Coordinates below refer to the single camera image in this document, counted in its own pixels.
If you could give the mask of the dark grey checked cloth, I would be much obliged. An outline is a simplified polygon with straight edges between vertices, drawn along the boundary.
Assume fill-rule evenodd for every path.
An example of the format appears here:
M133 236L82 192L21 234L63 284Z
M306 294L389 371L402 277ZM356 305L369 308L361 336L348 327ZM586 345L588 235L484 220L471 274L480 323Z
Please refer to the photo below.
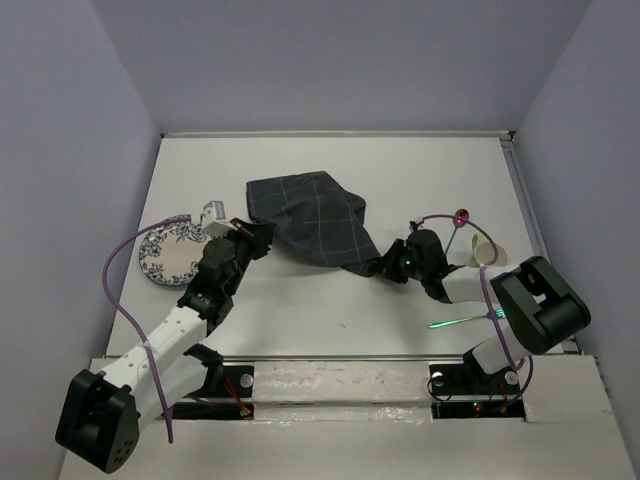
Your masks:
M249 218L274 226L274 237L306 262L375 274L381 255L364 226L366 201L325 171L246 184Z

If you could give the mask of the iridescent purple spoon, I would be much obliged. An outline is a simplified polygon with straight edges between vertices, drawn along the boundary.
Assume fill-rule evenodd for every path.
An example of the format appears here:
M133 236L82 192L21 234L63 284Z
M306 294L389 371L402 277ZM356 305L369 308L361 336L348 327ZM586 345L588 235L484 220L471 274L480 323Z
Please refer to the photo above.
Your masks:
M459 209L459 210L457 210L455 212L455 214L453 215L453 219L452 219L453 231L452 231L452 233L451 233L451 235L449 237L449 240L448 240L448 242L446 244L446 247L445 247L445 250L444 250L445 253L449 252L449 250L450 250L450 248L451 248L451 246L452 246L452 244L454 242L454 239L455 239L455 237L457 235L457 232L467 224L469 218L470 218L470 214L469 214L469 211L467 209L462 208L462 209Z

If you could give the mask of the pale yellow mug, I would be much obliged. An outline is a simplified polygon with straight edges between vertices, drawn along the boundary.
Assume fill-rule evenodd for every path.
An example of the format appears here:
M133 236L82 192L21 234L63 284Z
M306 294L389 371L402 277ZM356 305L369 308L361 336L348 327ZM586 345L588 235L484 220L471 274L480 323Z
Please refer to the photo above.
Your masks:
M474 234L471 240L471 255L467 265L479 268L483 265L506 266L509 256L506 250L498 243L492 244L482 234Z

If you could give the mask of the blue floral white plate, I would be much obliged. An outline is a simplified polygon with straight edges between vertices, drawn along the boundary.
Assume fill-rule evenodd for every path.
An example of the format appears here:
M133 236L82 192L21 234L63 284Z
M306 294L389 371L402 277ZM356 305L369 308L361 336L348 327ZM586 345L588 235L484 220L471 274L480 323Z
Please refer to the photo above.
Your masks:
M140 269L157 285L186 286L198 273L198 262L211 239L199 224L172 217L171 223L150 230L141 240Z

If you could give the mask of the iridescent green fork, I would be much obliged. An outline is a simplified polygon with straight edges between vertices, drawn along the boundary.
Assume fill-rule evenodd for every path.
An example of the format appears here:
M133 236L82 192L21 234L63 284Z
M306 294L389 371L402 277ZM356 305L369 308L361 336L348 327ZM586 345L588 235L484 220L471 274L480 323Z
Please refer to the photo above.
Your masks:
M496 309L496 310L493 311L493 314L494 314L495 318L498 319L498 320L506 318L506 314L505 314L503 309ZM444 327L448 327L448 326L452 326L452 325L456 325L456 324L461 324L461 323L466 323L466 322L471 322L471 321L477 321L477 320L484 320L484 319L489 319L489 318L490 318L489 314L477 315L477 316L471 316L471 317L464 317L464 318L459 318L459 319L452 319L452 320L446 320L446 321L430 323L428 325L428 328L429 329L438 329L438 328L444 328Z

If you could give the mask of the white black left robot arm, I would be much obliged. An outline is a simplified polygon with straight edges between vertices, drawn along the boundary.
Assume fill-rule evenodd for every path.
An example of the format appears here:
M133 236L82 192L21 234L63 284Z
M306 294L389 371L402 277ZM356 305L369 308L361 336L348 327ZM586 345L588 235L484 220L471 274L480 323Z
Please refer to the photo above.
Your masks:
M172 407L192 393L215 392L223 358L204 341L230 313L249 264L268 254L273 231L271 224L234 218L228 233L210 240L197 274L160 325L98 372L73 377L56 443L111 474L150 423L169 420Z

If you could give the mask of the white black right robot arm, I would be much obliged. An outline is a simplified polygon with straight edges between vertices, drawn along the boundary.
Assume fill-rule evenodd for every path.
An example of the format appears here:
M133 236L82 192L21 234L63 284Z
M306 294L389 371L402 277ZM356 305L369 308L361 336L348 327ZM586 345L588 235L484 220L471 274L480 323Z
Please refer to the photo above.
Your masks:
M398 284L415 280L433 300L445 304L482 302L495 334L463 355L442 384L480 394L499 374L542 355L591 323L584 300L542 256L518 265L478 268L449 263L431 230L396 240L373 271Z

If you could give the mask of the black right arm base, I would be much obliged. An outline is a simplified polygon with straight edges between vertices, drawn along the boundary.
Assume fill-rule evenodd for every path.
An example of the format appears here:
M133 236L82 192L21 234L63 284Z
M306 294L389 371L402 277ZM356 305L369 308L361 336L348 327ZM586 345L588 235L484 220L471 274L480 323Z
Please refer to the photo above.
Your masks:
M429 366L426 387L435 420L526 419L523 400L516 399L518 375L510 367L476 378L467 376L462 363L436 363Z

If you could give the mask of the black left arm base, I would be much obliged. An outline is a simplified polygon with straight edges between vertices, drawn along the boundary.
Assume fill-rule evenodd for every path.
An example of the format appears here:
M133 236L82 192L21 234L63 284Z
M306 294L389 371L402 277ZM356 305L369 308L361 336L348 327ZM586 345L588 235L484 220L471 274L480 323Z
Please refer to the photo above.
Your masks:
M208 375L203 386L177 402L174 420L245 421L254 418L254 366L224 366Z

